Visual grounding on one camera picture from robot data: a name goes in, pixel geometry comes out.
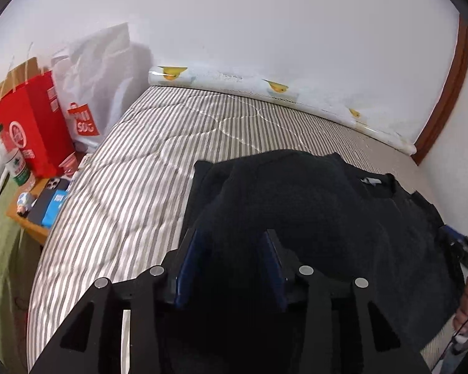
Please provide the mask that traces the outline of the red paper gift bag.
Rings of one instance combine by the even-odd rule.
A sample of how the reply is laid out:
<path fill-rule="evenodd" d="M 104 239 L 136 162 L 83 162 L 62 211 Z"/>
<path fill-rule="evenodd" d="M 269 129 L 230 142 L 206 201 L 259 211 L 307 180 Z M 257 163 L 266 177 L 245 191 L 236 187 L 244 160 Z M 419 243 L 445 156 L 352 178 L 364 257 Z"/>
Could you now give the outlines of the red paper gift bag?
<path fill-rule="evenodd" d="M 59 164 L 73 141 L 57 98 L 52 72 L 27 79 L 0 99 L 0 123 L 38 178 L 62 176 Z"/>

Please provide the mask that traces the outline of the small figurine toy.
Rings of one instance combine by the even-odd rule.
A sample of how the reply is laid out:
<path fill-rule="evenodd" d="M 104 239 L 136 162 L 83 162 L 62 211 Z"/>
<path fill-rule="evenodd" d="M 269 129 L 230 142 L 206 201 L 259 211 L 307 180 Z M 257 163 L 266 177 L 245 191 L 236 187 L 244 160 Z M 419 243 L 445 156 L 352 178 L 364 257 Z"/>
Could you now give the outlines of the small figurine toy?
<path fill-rule="evenodd" d="M 27 216 L 27 214 L 33 208 L 35 201 L 36 197 L 32 193 L 20 193 L 17 198 L 17 214 L 21 217 Z"/>

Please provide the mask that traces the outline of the white rolled mat with ducks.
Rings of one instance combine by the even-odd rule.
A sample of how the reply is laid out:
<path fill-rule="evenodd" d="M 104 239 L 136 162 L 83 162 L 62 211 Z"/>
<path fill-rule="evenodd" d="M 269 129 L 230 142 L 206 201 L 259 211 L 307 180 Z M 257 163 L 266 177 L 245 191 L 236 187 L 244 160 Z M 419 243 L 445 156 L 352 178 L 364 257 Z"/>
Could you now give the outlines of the white rolled mat with ducks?
<path fill-rule="evenodd" d="M 358 106 L 331 102 L 310 89 L 205 67 L 154 66 L 149 70 L 148 80 L 152 86 L 202 89 L 271 102 L 349 127 L 408 156 L 416 153 L 414 143 L 389 126 L 375 125 Z"/>

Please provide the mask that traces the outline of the blue box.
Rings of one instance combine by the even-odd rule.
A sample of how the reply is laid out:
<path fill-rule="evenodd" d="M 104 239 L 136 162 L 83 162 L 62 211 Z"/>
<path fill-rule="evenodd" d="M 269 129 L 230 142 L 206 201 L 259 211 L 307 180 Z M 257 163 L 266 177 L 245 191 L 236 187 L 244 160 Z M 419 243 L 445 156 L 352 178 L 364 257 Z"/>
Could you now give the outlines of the blue box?
<path fill-rule="evenodd" d="M 67 191 L 65 190 L 56 190 L 51 200 L 49 201 L 45 213 L 43 215 L 41 225 L 45 228 L 51 228 L 54 224 L 58 213 L 60 212 L 61 206 L 63 205 L 67 196 Z"/>

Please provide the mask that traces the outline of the brown wooden door frame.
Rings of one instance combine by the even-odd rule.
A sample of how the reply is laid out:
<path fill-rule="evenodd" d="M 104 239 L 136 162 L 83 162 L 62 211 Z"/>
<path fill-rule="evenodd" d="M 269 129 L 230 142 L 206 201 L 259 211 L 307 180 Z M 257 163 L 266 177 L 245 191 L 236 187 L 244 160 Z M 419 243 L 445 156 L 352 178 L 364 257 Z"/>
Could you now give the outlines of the brown wooden door frame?
<path fill-rule="evenodd" d="M 462 15 L 459 15 L 456 46 L 446 82 L 439 100 L 415 142 L 416 153 L 412 155 L 412 159 L 417 165 L 425 159 L 448 122 L 461 93 L 467 71 L 468 25 Z"/>

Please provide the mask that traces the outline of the black sweatshirt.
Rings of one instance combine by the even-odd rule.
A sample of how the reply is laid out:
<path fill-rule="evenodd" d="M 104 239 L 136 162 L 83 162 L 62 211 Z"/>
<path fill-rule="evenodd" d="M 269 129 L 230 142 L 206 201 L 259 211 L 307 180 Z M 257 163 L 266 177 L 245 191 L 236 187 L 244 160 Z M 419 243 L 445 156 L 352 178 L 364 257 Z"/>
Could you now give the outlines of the black sweatshirt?
<path fill-rule="evenodd" d="M 198 161 L 165 373 L 426 373 L 462 270 L 437 209 L 337 154 Z"/>

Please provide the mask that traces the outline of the white plastic shopping bag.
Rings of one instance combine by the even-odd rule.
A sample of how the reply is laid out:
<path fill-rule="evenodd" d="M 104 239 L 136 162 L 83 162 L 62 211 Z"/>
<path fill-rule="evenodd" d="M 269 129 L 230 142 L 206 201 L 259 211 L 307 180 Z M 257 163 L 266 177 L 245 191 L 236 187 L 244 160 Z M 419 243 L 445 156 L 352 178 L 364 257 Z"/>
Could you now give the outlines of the white plastic shopping bag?
<path fill-rule="evenodd" d="M 151 52 L 122 23 L 78 39 L 51 58 L 52 78 L 71 139 L 93 152 L 148 88 Z"/>

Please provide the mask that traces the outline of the green-label white bottle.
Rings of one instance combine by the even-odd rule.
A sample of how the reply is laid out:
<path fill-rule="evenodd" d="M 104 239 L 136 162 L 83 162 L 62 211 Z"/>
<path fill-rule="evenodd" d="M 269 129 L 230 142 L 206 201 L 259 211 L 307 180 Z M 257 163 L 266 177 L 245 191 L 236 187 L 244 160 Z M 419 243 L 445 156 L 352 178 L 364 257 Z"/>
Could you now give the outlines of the green-label white bottle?
<path fill-rule="evenodd" d="M 24 191 L 30 191 L 35 185 L 35 177 L 14 143 L 11 135 L 0 123 L 0 155 L 15 183 Z"/>

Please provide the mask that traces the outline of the striped quilted mattress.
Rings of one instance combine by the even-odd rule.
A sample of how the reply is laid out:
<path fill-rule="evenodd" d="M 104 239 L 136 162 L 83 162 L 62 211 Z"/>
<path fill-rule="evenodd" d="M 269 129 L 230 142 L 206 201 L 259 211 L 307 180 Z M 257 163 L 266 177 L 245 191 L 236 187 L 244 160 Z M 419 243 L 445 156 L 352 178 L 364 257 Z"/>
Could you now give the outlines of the striped quilted mattress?
<path fill-rule="evenodd" d="M 81 168 L 42 251 L 28 310 L 33 365 L 89 285 L 136 277 L 176 248 L 197 161 L 274 150 L 316 157 L 315 180 L 335 198 L 358 192 L 347 170 L 393 182 L 393 196 L 363 200 L 339 233 L 297 251 L 338 274 L 375 279 L 391 324 L 432 365 L 450 338 L 457 298 L 435 232 L 441 217 L 421 170 L 361 132 L 262 100 L 152 86 Z"/>

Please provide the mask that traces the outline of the small red box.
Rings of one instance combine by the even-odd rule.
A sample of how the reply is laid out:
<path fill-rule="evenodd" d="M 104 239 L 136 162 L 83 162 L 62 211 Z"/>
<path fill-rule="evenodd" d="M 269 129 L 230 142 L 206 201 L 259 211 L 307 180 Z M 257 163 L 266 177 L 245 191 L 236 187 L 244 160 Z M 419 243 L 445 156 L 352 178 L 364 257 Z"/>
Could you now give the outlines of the small red box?
<path fill-rule="evenodd" d="M 67 177 L 73 177 L 77 172 L 79 167 L 79 161 L 77 159 L 77 153 L 72 152 L 69 156 L 65 158 L 60 164 L 59 167 L 63 171 L 63 175 Z"/>

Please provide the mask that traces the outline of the green bed sheet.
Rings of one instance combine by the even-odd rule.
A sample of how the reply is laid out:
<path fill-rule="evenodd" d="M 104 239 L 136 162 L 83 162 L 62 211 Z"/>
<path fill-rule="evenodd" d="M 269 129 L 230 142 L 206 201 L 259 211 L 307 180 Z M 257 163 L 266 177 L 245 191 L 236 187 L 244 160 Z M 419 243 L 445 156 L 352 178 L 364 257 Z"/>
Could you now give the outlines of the green bed sheet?
<path fill-rule="evenodd" d="M 7 216 L 17 186 L 0 193 L 0 360 L 10 373 L 27 372 L 27 315 L 40 245 Z"/>

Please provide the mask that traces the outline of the black smartphone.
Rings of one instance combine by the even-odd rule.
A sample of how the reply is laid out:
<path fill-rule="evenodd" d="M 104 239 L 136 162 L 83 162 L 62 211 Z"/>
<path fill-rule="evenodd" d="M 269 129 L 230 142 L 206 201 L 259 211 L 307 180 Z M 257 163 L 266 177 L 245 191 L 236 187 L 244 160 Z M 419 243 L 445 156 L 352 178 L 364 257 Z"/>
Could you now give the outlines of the black smartphone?
<path fill-rule="evenodd" d="M 51 178 L 49 179 L 42 192 L 37 197 L 33 208 L 28 214 L 27 220 L 35 225 L 41 225 L 45 209 L 52 198 L 53 193 L 56 190 L 65 190 L 68 193 L 68 188 L 71 185 L 71 181 L 65 178 Z"/>

